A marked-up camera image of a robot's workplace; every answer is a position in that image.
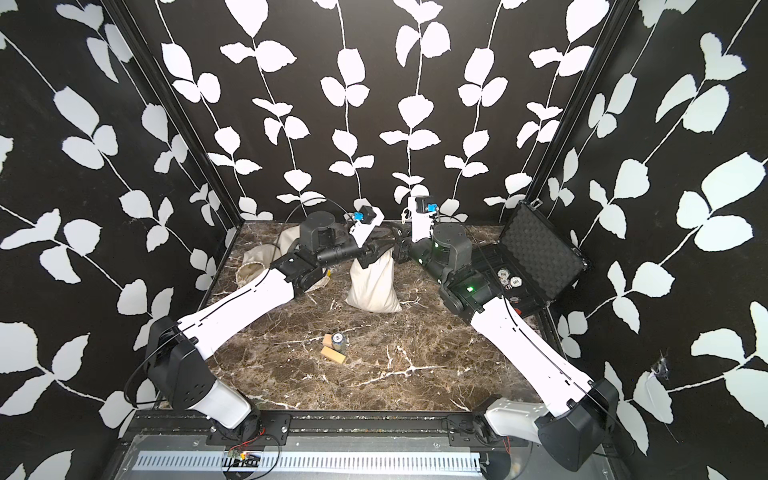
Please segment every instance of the white cloth bag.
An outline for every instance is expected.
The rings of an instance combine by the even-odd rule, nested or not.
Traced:
[[[366,269],[355,259],[349,269],[349,276],[352,277],[352,288],[346,296],[349,305],[374,313],[396,313],[402,310],[392,285],[395,278],[392,249],[387,250]]]

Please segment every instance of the black cable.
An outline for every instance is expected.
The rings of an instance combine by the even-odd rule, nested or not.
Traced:
[[[145,363],[147,363],[153,356],[155,356],[155,354],[157,352],[159,352],[160,349],[162,349],[164,346],[166,346],[168,343],[170,343],[171,340],[175,339],[177,336],[181,335],[182,333],[186,332],[187,330],[189,330],[193,326],[196,326],[198,323],[202,322],[203,320],[205,320],[209,316],[213,315],[214,312],[216,312],[222,306],[227,305],[232,300],[235,300],[236,298],[238,298],[238,297],[240,297],[240,296],[242,296],[245,293],[248,293],[250,291],[251,290],[244,290],[243,292],[238,293],[235,296],[228,296],[224,300],[221,300],[219,303],[216,304],[216,308],[214,308],[210,312],[206,313],[203,318],[199,319],[198,321],[196,321],[195,323],[189,325],[188,327],[186,327],[186,328],[184,328],[182,330],[179,330],[171,338],[167,339],[165,342],[162,342],[151,354],[147,355],[144,358],[144,360],[141,360],[141,363],[139,363],[139,366],[136,367],[136,369],[128,376],[128,380],[126,380],[126,382],[125,382],[125,387],[123,388],[123,398],[125,399],[125,401],[130,403],[131,406],[133,406],[135,409],[138,407],[139,404],[154,403],[155,402],[154,400],[152,402],[133,402],[131,399],[128,398],[128,394],[127,394],[128,387],[131,385],[131,381],[134,379],[136,374],[139,373],[139,370],[141,370],[141,367],[143,367]]]
[[[450,217],[450,218],[454,218],[455,220],[458,220],[458,219],[456,219],[455,217],[452,217],[452,216],[450,216],[450,215],[443,215],[443,214],[441,214],[441,215],[442,215],[442,216],[444,216],[444,217]],[[469,230],[467,230],[467,233],[468,233],[468,234],[469,234],[469,236],[472,238],[472,241],[473,241],[475,244],[478,244],[478,241],[477,241],[477,239],[475,238],[475,236],[472,234],[472,232],[470,232]],[[478,248],[478,250],[480,251],[480,254],[481,254],[481,255],[482,255],[482,257],[483,257],[483,260],[485,260],[485,262],[486,262],[488,265],[490,265],[490,260],[488,260],[488,257],[485,255],[485,252],[482,250],[482,248]],[[499,280],[499,279],[498,279],[496,276],[493,276],[493,277],[494,277],[494,279],[496,280],[496,282],[498,283],[499,287],[503,289],[504,287],[502,286],[502,283],[501,283],[501,281],[500,281],[500,280]],[[515,327],[517,327],[518,329],[520,329],[520,326],[519,326],[519,325],[518,325],[518,323],[515,321],[515,317],[512,315],[512,312],[509,310],[509,305],[508,305],[508,303],[507,303],[506,299],[503,299],[503,300],[504,300],[504,307],[507,309],[507,314],[509,315],[509,318],[512,320],[512,323],[514,323],[514,324],[515,324]],[[585,394],[585,395],[586,395],[586,396],[587,396],[587,397],[588,397],[588,398],[589,398],[589,399],[590,399],[590,400],[591,400],[591,401],[592,401],[592,402],[593,402],[595,405],[597,405],[598,407],[600,407],[600,410],[602,410],[603,412],[605,412],[605,415],[606,415],[606,416],[607,416],[609,419],[613,420],[613,421],[614,421],[614,423],[615,423],[616,425],[619,425],[619,426],[620,426],[620,427],[621,427],[621,428],[622,428],[622,429],[623,429],[623,430],[624,430],[624,431],[625,431],[625,432],[626,432],[628,435],[630,435],[630,433],[629,433],[629,430],[627,430],[627,428],[626,428],[626,427],[625,427],[625,426],[624,426],[624,425],[623,425],[621,422],[619,422],[619,419],[618,419],[618,418],[616,418],[616,417],[614,417],[613,415],[611,415],[611,414],[609,413],[609,411],[608,411],[608,410],[607,410],[605,407],[603,407],[603,406],[602,406],[602,405],[601,405],[601,404],[600,404],[600,403],[599,403],[597,400],[595,400],[595,399],[594,399],[594,397],[593,397],[592,395],[590,395],[590,394],[589,394],[589,393],[588,393],[586,390],[584,390],[583,388],[581,388],[581,386],[580,386],[578,383],[576,383],[576,382],[575,382],[575,381],[574,381],[574,380],[573,380],[573,379],[572,379],[572,378],[571,378],[571,377],[570,377],[570,376],[569,376],[569,375],[568,375],[566,372],[564,372],[564,371],[563,371],[563,369],[561,369],[561,368],[560,368],[560,366],[559,366],[557,363],[555,363],[555,362],[554,362],[554,361],[553,361],[551,358],[549,358],[548,356],[546,356],[546,355],[544,354],[544,352],[542,352],[542,351],[541,351],[541,349],[540,349],[540,348],[538,348],[538,345],[536,345],[536,344],[533,342],[533,340],[531,340],[530,338],[528,338],[528,336],[527,336],[527,335],[525,335],[525,332],[523,332],[523,331],[522,331],[522,329],[520,329],[520,333],[523,335],[523,337],[525,337],[525,339],[526,339],[527,341],[529,341],[529,342],[530,342],[530,344],[531,344],[531,345],[533,345],[533,347],[534,347],[534,348],[536,348],[536,350],[538,350],[538,352],[539,352],[539,353],[540,353],[540,354],[541,354],[543,357],[545,357],[547,360],[549,360],[549,362],[550,362],[550,363],[551,363],[551,364],[552,364],[552,365],[553,365],[553,366],[554,366],[556,369],[558,369],[558,370],[560,371],[560,374],[562,374],[563,376],[565,376],[565,378],[567,378],[568,380],[570,380],[570,381],[571,381],[571,383],[573,383],[573,384],[576,386],[576,388],[578,388],[579,390],[581,390],[581,391],[582,391],[582,392],[583,392],[583,393],[584,393],[584,394]],[[634,440],[633,440],[631,443],[632,443],[632,453],[631,453],[631,454],[629,454],[629,456],[632,456],[632,455],[635,453]]]
[[[275,467],[277,467],[277,464],[280,463],[280,453],[283,451],[283,449],[280,448],[280,440],[275,438],[273,435],[270,435],[269,433],[265,433],[262,436],[265,436],[268,439],[272,439],[272,440],[275,441],[275,445],[277,445],[277,458],[275,459],[275,463],[270,467],[269,470],[267,470],[263,474],[259,475],[258,477],[249,478],[248,480],[257,480],[257,478],[263,478],[263,477],[267,476],[267,474],[269,474],[271,471],[273,471],[275,469]]]

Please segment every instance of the white leaf pattern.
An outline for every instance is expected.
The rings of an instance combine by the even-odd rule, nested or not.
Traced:
[[[406,66],[408,53],[420,38],[421,35],[408,25],[403,25],[398,30],[397,39],[395,40],[395,53],[397,54],[397,62],[400,63],[401,67]]]
[[[629,402],[619,402],[616,415],[630,436],[637,443],[637,448],[645,455],[648,454],[648,428],[640,412]]]
[[[291,50],[274,40],[265,40],[256,47],[256,60],[264,71],[278,71],[296,61]]]
[[[232,127],[220,128],[214,134],[214,138],[216,143],[230,155],[240,148],[240,135]]]
[[[121,315],[141,315],[147,312],[147,284],[142,279],[135,280],[123,288],[118,299],[118,313]]]
[[[632,290],[652,297],[664,296],[672,290],[674,280],[661,265],[645,262],[634,273]]]
[[[170,159],[174,157],[170,151],[164,151],[160,153],[157,160],[154,162],[154,171],[159,174],[167,174],[170,170]]]
[[[355,174],[354,166],[348,161],[334,162],[330,167],[328,167],[328,170],[337,174],[342,174],[345,177],[351,177]]]
[[[418,23],[429,22],[442,10],[442,6],[434,2],[416,3],[416,0],[394,0],[395,5],[411,14]]]
[[[94,145],[105,155],[118,154],[118,139],[111,125],[101,125],[94,133]]]
[[[563,54],[560,53],[555,47],[544,48],[542,50],[532,51],[528,58],[531,59],[531,63],[536,68],[541,68],[546,64],[553,61],[560,62],[563,59]]]
[[[634,86],[637,83],[637,78],[630,73],[623,74],[619,81],[616,82],[614,87],[614,93],[611,94],[611,101],[608,102],[608,108],[606,111],[612,114],[620,114],[624,111],[632,98],[632,92]]]
[[[30,378],[0,406],[0,415],[11,416],[30,413],[40,395],[54,380],[55,377],[50,373]]]
[[[175,43],[163,43],[163,63],[170,74],[184,80],[194,81],[192,77],[192,63],[190,57],[181,45]]]
[[[333,131],[332,139],[336,148],[342,151],[351,160],[352,156],[357,151],[357,137],[350,134],[348,131],[336,129]]]
[[[546,144],[547,142],[551,141],[554,137],[554,133],[558,131],[559,124],[560,122],[557,120],[548,121],[547,124],[538,132],[536,141],[540,144]]]
[[[723,45],[714,33],[705,33],[699,42],[704,53],[704,78],[730,80],[746,71],[738,55],[723,55]]]
[[[224,0],[224,3],[249,37],[253,38],[259,33],[266,20],[266,0]]]
[[[546,107],[535,101],[530,101],[525,104],[525,107],[536,114],[539,120],[549,120],[550,118],[557,117],[560,112],[563,111],[560,107]]]
[[[38,365],[38,336],[26,323],[0,323],[0,373],[25,372]]]
[[[565,160],[563,160],[563,183],[573,178],[576,170],[578,170],[578,155],[576,154],[576,149],[572,148],[565,155]]]
[[[661,99],[661,104],[656,110],[656,122],[658,123],[668,111],[679,104],[696,96],[696,81],[691,74],[683,75],[676,81]]]
[[[577,74],[587,67],[587,62],[592,56],[592,47],[581,45],[563,55],[558,68],[558,75],[561,77],[570,77]]]
[[[488,144],[488,131],[476,131],[464,137],[464,155],[469,160],[472,155],[478,153]]]
[[[62,4],[56,5],[56,12],[64,18],[85,24],[95,31],[98,31],[104,22],[104,10],[100,5],[88,4],[81,10],[74,5]]]
[[[622,240],[627,234],[627,218],[618,205],[606,205],[598,215],[600,225]]]
[[[56,352],[51,371],[57,380],[66,381],[74,377],[82,365],[83,350],[88,344],[89,334],[80,335],[66,342]]]
[[[366,66],[357,48],[342,48],[336,57],[336,63],[344,84],[356,84],[366,79]]]
[[[101,152],[90,140],[80,137],[69,137],[61,143],[61,151],[83,167],[98,170],[104,166],[104,158],[101,156]]]
[[[644,372],[637,379],[632,398],[659,422],[672,423],[672,399],[655,375]]]
[[[104,26],[104,33],[107,34],[107,42],[109,43],[109,48],[112,50],[112,53],[114,53],[114,56],[123,63],[131,61],[134,57],[134,53],[128,47],[128,44],[125,43],[125,38],[123,38],[118,27],[111,23],[107,23]]]
[[[59,452],[43,460],[27,480],[65,480],[72,460],[72,450]]]
[[[493,67],[494,54],[490,48],[476,48],[472,56],[467,60],[464,68],[464,79],[473,84],[482,86],[488,73]]]
[[[527,121],[518,132],[518,140],[516,145],[518,148],[522,148],[527,139],[538,131],[538,124],[534,121]]]
[[[752,225],[742,217],[718,215],[704,222],[694,243],[705,252],[722,252],[738,247],[752,236]]]
[[[283,178],[286,182],[293,187],[296,191],[304,190],[304,187],[310,184],[312,181],[312,175],[301,170],[289,170],[283,174]]]
[[[141,114],[141,126],[159,141],[168,141],[168,116],[161,105],[147,104]]]
[[[109,45],[107,42],[99,38],[90,37],[85,41],[85,44],[88,46],[91,57],[93,57],[96,65],[101,69],[101,71],[103,71],[104,74],[107,75],[107,78],[112,80],[114,83],[118,83],[119,80],[115,76],[114,70],[112,69],[112,63],[110,62]]]
[[[696,97],[683,115],[683,126],[700,134],[703,131],[714,133],[728,111],[730,96],[723,85],[715,85]]]
[[[435,104],[427,100],[424,95],[413,95],[403,98],[398,104],[400,116],[410,128],[422,123],[432,113]]]
[[[248,175],[259,170],[261,170],[261,165],[246,158],[241,158],[235,162],[235,171],[240,175]],[[210,197],[210,195],[215,195],[215,193],[211,191],[208,195]]]
[[[621,162],[616,176],[614,198],[638,198],[645,195],[648,188],[648,167],[631,158]]]
[[[247,47],[240,42],[222,45],[219,47],[219,51],[234,63],[241,63],[243,60],[249,57],[256,57],[256,51],[251,47]]]
[[[74,90],[66,87],[57,91],[53,102],[59,113],[86,135],[92,135],[99,119],[96,110]]]
[[[765,167],[744,152],[712,170],[701,182],[701,191],[717,210],[754,192],[765,174]]]
[[[696,192],[683,192],[680,203],[677,205],[677,224],[683,228],[696,228],[701,226],[710,216],[710,208],[707,202]]]
[[[264,100],[263,98],[252,98],[251,101],[253,102],[254,105],[261,107],[266,111],[269,111],[275,117],[282,117],[284,115],[288,115],[290,111],[293,110],[293,105],[288,105],[286,103],[283,103],[282,101],[279,101],[275,104],[269,100]],[[342,98],[341,105],[337,105],[337,107],[341,107],[342,105],[344,105],[343,98]]]
[[[61,225],[61,215],[58,208],[42,214],[32,228],[22,228],[8,235],[0,243],[0,249],[12,250],[27,243],[53,240]]]
[[[80,277],[72,269],[67,255],[67,247],[59,245],[40,254],[40,264],[56,280],[64,283],[80,283]]]
[[[123,211],[133,218],[152,218],[152,204],[147,194],[141,190],[132,190],[120,197]]]
[[[299,140],[310,134],[310,131],[304,122],[296,117],[286,117],[285,129],[286,135],[291,140]]]
[[[504,186],[507,193],[512,195],[531,183],[531,176],[526,173],[512,174],[504,179]]]
[[[191,81],[176,80],[172,85],[176,89],[176,91],[178,91],[180,94],[184,96],[184,98],[186,98],[187,100],[191,101],[194,104],[196,104],[202,98],[200,94],[200,89],[197,87],[197,84]]]
[[[611,264],[611,268],[608,269],[608,279],[611,281],[611,285],[614,286],[616,295],[622,296],[627,291],[627,279],[624,277],[624,271],[621,269],[618,260]]]
[[[430,130],[417,130],[408,137],[408,148],[421,150],[440,143],[440,138]]]
[[[67,243],[80,255],[88,255],[96,249],[101,235],[101,227],[90,220],[77,219],[64,225]]]
[[[598,125],[603,113],[605,113],[605,95],[597,94],[592,99],[592,106],[589,108],[589,118],[587,119],[589,128],[595,128]]]
[[[281,128],[283,128],[283,125],[274,118],[264,119],[264,134],[274,145],[277,145],[277,135],[280,134]]]
[[[212,73],[200,74],[200,77],[197,79],[197,88],[208,103],[215,104],[221,98],[219,78]]]
[[[565,12],[565,29],[568,41],[574,42],[600,23],[608,13],[606,0],[574,0]]]
[[[637,311],[632,300],[626,296],[620,296],[614,299],[611,306],[616,316],[622,319],[633,332],[640,333],[640,312]]]
[[[692,356],[713,355],[721,359],[731,359],[744,363],[744,344],[738,333],[731,329],[717,329],[704,332],[690,344]]]
[[[763,426],[768,426],[768,372],[755,369],[738,369],[725,374],[725,386],[728,392]]]

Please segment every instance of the vent grille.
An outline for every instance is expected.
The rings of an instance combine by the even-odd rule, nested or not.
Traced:
[[[258,467],[230,467],[224,452],[139,452],[133,470],[166,472],[265,472],[277,452],[261,453]],[[480,454],[472,452],[283,452],[274,472],[328,472],[377,475],[480,476]]]

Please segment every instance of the foam lining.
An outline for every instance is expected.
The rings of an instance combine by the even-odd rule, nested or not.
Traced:
[[[554,300],[587,268],[578,250],[555,233],[552,224],[528,202],[520,202],[512,211],[499,241],[546,294],[545,300]]]

